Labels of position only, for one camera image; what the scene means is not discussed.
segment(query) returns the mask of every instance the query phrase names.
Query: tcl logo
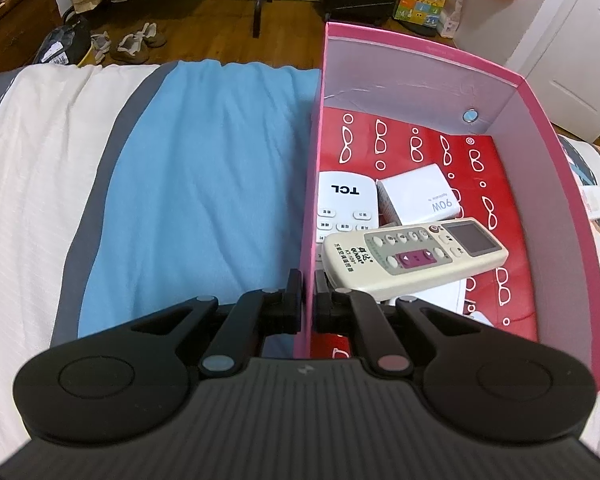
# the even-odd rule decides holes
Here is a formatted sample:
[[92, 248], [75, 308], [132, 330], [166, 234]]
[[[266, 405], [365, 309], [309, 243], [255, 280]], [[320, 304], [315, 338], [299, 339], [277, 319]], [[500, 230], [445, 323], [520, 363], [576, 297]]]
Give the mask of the tcl logo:
[[342, 193], [343, 195], [359, 195], [358, 190], [355, 187], [349, 186], [331, 186], [336, 190], [336, 193]]

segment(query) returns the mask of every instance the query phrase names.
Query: beige remote control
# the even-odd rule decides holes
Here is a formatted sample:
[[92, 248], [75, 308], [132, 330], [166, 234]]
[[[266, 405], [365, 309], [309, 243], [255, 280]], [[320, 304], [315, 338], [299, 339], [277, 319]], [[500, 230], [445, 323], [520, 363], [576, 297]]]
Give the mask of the beige remote control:
[[475, 276], [501, 267], [508, 256], [474, 218], [336, 233], [322, 247], [331, 285], [376, 301]]

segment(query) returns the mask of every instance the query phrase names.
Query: remote control screen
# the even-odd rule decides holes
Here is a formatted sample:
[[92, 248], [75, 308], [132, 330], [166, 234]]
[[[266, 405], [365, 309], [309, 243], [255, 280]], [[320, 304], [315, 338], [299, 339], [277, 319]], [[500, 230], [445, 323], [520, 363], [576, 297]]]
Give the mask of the remote control screen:
[[481, 254], [497, 251], [500, 248], [490, 236], [487, 236], [473, 222], [445, 224], [445, 228], [470, 256], [480, 256]]

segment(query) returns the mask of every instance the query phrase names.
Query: pink box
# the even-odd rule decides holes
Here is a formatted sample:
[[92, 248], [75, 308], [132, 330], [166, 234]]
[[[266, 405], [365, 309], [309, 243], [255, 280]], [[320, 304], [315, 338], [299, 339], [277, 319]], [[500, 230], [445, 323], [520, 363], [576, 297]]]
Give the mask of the pink box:
[[[587, 364], [600, 389], [600, 268], [578, 187], [525, 79], [454, 48], [387, 30], [327, 23], [307, 175], [301, 270], [306, 309], [296, 357], [310, 352], [317, 173], [324, 106], [453, 134], [493, 137], [525, 234], [540, 342]], [[475, 123], [462, 115], [479, 111]]]

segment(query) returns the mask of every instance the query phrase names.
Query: white remote control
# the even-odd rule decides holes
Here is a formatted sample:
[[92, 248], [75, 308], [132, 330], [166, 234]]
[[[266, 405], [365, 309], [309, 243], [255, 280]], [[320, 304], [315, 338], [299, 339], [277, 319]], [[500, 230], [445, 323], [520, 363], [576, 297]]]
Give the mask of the white remote control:
[[[318, 218], [315, 241], [337, 232], [364, 232], [377, 229], [378, 190], [365, 175], [346, 171], [321, 171], [318, 176]], [[321, 247], [316, 250], [320, 260]]]
[[419, 292], [501, 267], [509, 251], [474, 218], [336, 233], [322, 247], [334, 287], [376, 301]]

